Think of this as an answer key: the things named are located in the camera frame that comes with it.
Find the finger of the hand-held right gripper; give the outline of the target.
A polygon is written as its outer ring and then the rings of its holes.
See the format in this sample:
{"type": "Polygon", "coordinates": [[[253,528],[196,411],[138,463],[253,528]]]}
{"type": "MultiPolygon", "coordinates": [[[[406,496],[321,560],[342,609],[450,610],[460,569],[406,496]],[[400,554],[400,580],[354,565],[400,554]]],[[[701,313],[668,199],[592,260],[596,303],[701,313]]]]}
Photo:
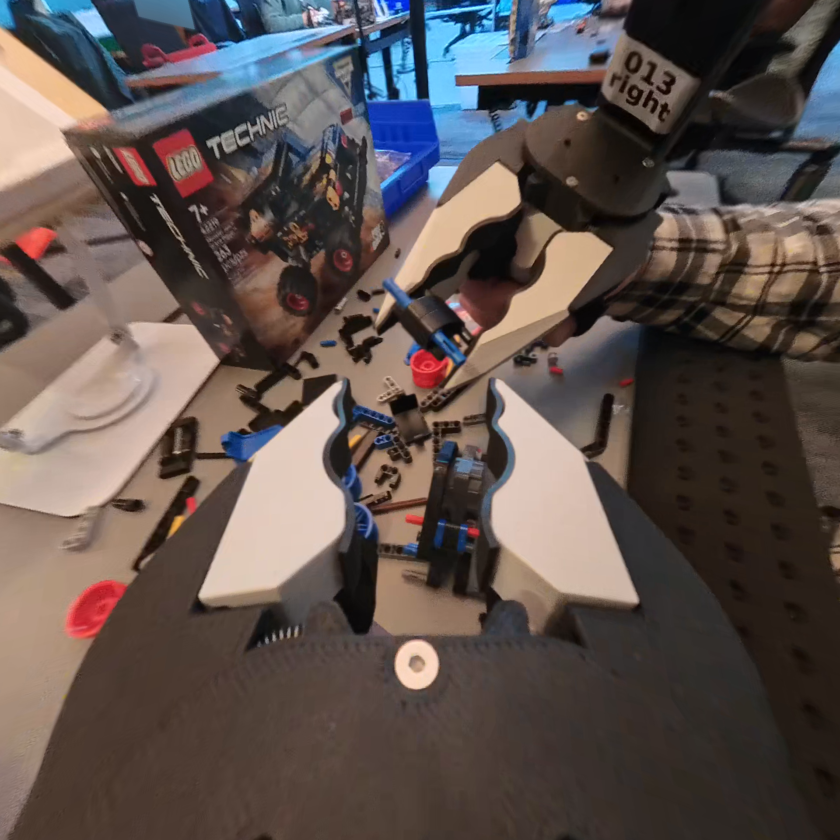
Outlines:
{"type": "Polygon", "coordinates": [[[479,332],[466,361],[453,369],[446,385],[457,387],[480,378],[561,325],[572,301],[612,252],[592,233],[553,236],[542,252],[541,272],[511,299],[506,316],[495,327],[479,332]]]}
{"type": "Polygon", "coordinates": [[[520,209],[525,169],[524,161],[494,161],[436,206],[397,274],[395,291],[381,305],[374,325],[377,332],[388,330],[396,320],[398,292],[407,294],[409,302],[427,291],[442,301],[455,294],[466,277],[464,260],[479,248],[469,245],[470,236],[487,235],[491,225],[508,220],[520,209]]]}

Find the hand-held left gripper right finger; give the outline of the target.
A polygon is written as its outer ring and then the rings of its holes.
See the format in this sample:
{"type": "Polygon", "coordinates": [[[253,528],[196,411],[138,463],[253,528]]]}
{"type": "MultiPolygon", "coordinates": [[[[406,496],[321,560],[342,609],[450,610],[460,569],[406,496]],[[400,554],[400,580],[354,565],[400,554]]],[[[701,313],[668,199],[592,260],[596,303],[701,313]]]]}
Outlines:
{"type": "Polygon", "coordinates": [[[640,598],[606,515],[591,462],[504,381],[487,383],[481,509],[486,585],[542,635],[568,606],[629,612],[640,598]]]}

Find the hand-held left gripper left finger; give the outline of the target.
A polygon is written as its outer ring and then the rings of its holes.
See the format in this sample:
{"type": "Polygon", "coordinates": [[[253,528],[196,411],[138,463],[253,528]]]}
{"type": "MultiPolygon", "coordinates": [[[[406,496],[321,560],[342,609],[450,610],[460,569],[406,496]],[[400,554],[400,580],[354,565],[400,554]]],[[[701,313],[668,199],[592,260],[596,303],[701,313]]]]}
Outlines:
{"type": "Polygon", "coordinates": [[[363,551],[342,484],[354,406],[349,380],[339,378],[249,461],[201,606],[277,607],[302,625],[313,605],[334,602],[353,632],[371,630],[379,555],[363,551]]]}

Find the dark grey motor block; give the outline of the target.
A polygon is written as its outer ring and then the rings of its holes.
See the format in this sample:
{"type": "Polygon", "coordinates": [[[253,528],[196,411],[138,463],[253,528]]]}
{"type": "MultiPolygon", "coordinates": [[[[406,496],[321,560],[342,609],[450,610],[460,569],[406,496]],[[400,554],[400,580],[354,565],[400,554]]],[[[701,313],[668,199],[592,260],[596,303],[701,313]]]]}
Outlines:
{"type": "Polygon", "coordinates": [[[438,447],[418,537],[404,547],[409,560],[426,564],[426,585],[460,596],[486,593],[496,550],[490,536],[492,481],[477,446],[460,448],[446,438],[438,447]]]}

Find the black angled long beam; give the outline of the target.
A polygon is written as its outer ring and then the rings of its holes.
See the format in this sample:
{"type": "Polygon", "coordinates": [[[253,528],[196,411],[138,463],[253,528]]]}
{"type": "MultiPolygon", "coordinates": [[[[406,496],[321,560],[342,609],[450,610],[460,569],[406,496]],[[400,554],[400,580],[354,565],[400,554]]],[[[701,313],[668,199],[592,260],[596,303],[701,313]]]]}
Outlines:
{"type": "Polygon", "coordinates": [[[581,448],[581,453],[588,459],[602,456],[608,446],[613,420],[615,397],[611,392],[603,394],[595,422],[593,440],[581,448]]]}

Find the person's right forearm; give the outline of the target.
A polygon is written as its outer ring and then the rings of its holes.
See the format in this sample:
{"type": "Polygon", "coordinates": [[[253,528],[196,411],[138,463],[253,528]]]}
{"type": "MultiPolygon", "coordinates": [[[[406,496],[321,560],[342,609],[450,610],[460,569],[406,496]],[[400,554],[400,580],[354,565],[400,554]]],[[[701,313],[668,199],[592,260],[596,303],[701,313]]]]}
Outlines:
{"type": "Polygon", "coordinates": [[[667,206],[605,313],[739,351],[839,360],[839,201],[667,206]]]}

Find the grey desk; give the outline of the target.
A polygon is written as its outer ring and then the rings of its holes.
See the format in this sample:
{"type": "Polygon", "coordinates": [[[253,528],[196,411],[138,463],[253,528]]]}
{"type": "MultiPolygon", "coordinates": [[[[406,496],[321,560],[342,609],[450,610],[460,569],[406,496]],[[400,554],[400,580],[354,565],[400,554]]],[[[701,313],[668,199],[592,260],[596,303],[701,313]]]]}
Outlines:
{"type": "MultiPolygon", "coordinates": [[[[402,266],[455,168],[438,165],[429,182],[390,224],[391,247],[360,279],[360,287],[380,287],[402,266]]],[[[130,293],[126,309],[132,320],[153,321],[174,310],[175,302],[147,262],[116,279],[112,288],[130,293]]],[[[53,381],[67,364],[87,351],[102,333],[89,301],[39,326],[2,353],[2,422],[53,381]]],[[[320,362],[318,371],[349,377],[352,394],[368,402],[392,376],[403,386],[411,375],[403,364],[410,338],[397,327],[374,348],[370,365],[353,364],[344,349],[319,347],[336,338],[341,317],[325,319],[306,343],[320,362]]],[[[601,319],[578,339],[559,348],[562,376],[547,372],[544,353],[530,368],[510,364],[496,370],[512,390],[532,403],[545,419],[576,445],[592,441],[599,403],[605,392],[616,394],[614,419],[606,452],[598,462],[626,485],[630,417],[641,328],[629,322],[601,319]]],[[[185,414],[199,420],[201,451],[215,451],[222,433],[246,425],[252,412],[237,399],[237,384],[252,385],[261,373],[220,366],[185,414]]],[[[137,513],[109,509],[98,520],[89,550],[73,553],[61,544],[77,520],[2,507],[2,838],[7,838],[28,798],[44,758],[52,729],[73,679],[91,645],[90,639],[65,634],[67,609],[89,585],[104,580],[135,579],[131,566],[182,479],[160,480],[156,457],[147,457],[123,495],[137,497],[146,509],[137,513]]],[[[480,604],[449,591],[433,591],[403,579],[418,566],[385,560],[380,566],[375,621],[394,635],[467,635],[478,631],[480,604]]]]}

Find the person's right hand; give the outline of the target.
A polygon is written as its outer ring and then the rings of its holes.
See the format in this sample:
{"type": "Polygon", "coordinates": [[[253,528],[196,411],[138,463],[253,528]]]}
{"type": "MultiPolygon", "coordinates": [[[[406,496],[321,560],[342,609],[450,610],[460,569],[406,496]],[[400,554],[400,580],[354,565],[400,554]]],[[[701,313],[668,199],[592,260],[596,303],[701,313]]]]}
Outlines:
{"type": "Polygon", "coordinates": [[[524,289],[511,279],[467,278],[458,290],[458,302],[477,326],[491,329],[506,316],[511,299],[524,289]]]}

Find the blue bin of plastic bags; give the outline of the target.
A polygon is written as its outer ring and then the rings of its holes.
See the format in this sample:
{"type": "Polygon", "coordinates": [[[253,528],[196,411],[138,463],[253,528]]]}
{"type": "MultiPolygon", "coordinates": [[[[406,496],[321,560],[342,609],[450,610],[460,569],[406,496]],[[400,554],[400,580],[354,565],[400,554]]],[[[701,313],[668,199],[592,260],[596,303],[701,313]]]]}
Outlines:
{"type": "Polygon", "coordinates": [[[381,194],[388,218],[394,217],[427,184],[439,162],[440,147],[429,100],[370,101],[367,104],[381,194]]]}

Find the blue folded panel piece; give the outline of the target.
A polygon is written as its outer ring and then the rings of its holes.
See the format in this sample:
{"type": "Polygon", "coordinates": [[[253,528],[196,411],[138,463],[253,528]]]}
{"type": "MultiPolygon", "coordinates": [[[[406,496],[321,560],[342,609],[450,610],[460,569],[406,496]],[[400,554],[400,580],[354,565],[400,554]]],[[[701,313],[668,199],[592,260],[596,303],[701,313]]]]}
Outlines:
{"type": "Polygon", "coordinates": [[[252,459],[281,430],[281,425],[273,425],[257,432],[228,432],[220,437],[220,444],[229,459],[243,464],[252,459]]]}

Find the thin black beam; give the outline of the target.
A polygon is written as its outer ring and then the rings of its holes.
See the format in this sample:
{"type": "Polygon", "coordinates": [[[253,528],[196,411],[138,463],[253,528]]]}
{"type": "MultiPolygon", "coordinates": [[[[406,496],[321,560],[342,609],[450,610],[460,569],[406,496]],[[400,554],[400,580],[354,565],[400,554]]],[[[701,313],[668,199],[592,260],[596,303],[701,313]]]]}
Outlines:
{"type": "Polygon", "coordinates": [[[134,560],[131,566],[132,572],[139,572],[144,563],[165,543],[167,540],[166,534],[174,517],[181,514],[184,514],[185,517],[187,517],[185,499],[190,496],[195,497],[199,486],[200,480],[193,475],[189,475],[184,479],[180,489],[175,493],[170,505],[161,515],[160,520],[154,526],[149,538],[147,538],[138,556],[134,560]]]}

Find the black bent beam with pins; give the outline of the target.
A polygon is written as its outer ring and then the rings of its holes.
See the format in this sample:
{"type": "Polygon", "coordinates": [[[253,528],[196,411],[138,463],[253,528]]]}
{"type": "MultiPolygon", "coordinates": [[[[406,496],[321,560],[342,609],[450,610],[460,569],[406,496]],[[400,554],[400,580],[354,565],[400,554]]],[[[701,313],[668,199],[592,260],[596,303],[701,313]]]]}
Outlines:
{"type": "Polygon", "coordinates": [[[295,382],[302,381],[303,373],[301,373],[300,370],[301,364],[305,364],[313,371],[320,368],[320,362],[316,355],[309,351],[301,351],[297,362],[290,363],[288,361],[284,361],[279,363],[273,371],[266,374],[255,385],[236,385],[235,391],[238,398],[244,403],[260,402],[262,397],[268,393],[271,388],[286,379],[292,379],[295,382]]]}

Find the red wheel rim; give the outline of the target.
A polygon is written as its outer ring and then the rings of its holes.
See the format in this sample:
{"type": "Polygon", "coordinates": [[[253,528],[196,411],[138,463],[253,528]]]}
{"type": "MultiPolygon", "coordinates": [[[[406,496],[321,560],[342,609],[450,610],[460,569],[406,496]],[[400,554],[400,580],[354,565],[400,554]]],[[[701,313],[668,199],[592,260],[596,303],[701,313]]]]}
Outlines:
{"type": "Polygon", "coordinates": [[[75,639],[97,636],[127,589],[127,584],[111,580],[87,587],[68,607],[66,635],[75,639]]]}
{"type": "Polygon", "coordinates": [[[452,360],[448,357],[438,359],[434,353],[427,350],[417,350],[409,360],[413,383],[415,387],[424,390],[433,390],[440,386],[452,366],[452,360]]]}

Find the black flat clip panel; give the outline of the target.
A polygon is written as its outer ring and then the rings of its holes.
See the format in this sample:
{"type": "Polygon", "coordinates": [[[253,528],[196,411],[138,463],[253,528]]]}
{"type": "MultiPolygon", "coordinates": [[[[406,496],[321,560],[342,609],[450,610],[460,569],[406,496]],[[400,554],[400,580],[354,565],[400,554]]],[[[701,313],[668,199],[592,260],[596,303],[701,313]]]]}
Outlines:
{"type": "Polygon", "coordinates": [[[421,444],[432,437],[425,416],[415,394],[403,393],[388,403],[395,427],[402,441],[407,445],[421,444]]]}

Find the black floor pole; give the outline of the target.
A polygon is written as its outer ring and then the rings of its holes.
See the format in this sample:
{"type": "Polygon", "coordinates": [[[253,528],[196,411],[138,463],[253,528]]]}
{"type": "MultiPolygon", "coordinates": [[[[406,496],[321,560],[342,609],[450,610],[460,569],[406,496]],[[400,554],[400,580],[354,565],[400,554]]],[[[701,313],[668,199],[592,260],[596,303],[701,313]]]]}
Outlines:
{"type": "Polygon", "coordinates": [[[413,44],[413,62],[416,85],[416,97],[429,99],[427,72],[427,39],[425,1],[409,1],[409,28],[413,44]]]}

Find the dark grey office chair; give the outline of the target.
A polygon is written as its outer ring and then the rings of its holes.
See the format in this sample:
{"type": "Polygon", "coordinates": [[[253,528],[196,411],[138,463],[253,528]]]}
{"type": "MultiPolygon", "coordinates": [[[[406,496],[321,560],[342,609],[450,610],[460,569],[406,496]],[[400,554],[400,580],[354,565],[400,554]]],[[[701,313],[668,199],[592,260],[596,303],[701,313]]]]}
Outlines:
{"type": "Polygon", "coordinates": [[[803,154],[780,196],[783,202],[810,199],[830,172],[839,142],[796,139],[805,109],[805,94],[793,79],[765,72],[725,91],[713,91],[694,112],[672,156],[692,172],[709,151],[753,154],[803,154]]]}

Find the small pale grey beam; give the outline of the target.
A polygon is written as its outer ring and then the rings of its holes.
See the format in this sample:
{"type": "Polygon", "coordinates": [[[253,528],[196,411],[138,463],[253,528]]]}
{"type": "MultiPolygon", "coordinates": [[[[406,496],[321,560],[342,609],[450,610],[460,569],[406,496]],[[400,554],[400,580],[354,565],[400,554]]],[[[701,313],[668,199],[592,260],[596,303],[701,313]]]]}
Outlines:
{"type": "Polygon", "coordinates": [[[77,518],[71,534],[62,541],[60,548],[70,553],[88,550],[96,535],[102,513],[102,507],[89,507],[84,510],[77,518]]]}

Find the monster truck toy box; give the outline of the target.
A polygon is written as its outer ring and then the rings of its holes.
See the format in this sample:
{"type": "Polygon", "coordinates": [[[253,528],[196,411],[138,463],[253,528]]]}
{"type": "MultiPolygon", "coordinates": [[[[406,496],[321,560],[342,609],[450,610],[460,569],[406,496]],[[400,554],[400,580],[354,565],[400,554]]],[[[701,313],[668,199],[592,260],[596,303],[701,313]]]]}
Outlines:
{"type": "Polygon", "coordinates": [[[64,135],[226,364],[287,362],[390,244],[357,49],[280,56],[64,135]]]}

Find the orange angular object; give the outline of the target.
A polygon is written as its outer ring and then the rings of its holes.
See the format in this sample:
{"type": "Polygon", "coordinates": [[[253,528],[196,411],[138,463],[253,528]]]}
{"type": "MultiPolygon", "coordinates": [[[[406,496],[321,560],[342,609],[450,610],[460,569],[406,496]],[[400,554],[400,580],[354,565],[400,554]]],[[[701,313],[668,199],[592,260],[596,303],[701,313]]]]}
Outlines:
{"type": "Polygon", "coordinates": [[[33,227],[15,239],[16,246],[30,259],[38,261],[48,253],[56,241],[56,231],[50,227],[33,227]]]}

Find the black frame piece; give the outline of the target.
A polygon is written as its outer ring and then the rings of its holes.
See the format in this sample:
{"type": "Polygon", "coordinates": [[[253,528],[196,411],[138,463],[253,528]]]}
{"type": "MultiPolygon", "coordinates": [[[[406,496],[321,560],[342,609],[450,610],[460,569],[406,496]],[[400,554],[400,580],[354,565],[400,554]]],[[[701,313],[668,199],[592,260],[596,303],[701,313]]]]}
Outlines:
{"type": "Polygon", "coordinates": [[[198,421],[194,416],[176,420],[163,435],[158,477],[163,480],[188,475],[196,454],[198,421]]]}

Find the black bent frame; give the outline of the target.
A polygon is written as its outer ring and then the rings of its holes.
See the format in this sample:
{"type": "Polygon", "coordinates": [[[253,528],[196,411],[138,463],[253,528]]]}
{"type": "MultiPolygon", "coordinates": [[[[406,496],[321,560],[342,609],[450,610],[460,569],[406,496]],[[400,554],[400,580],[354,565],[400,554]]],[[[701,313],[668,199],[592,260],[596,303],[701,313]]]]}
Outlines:
{"type": "Polygon", "coordinates": [[[352,314],[343,317],[339,329],[339,340],[352,362],[370,364],[373,349],[383,342],[381,335],[373,330],[374,320],[369,314],[352,314]]]}

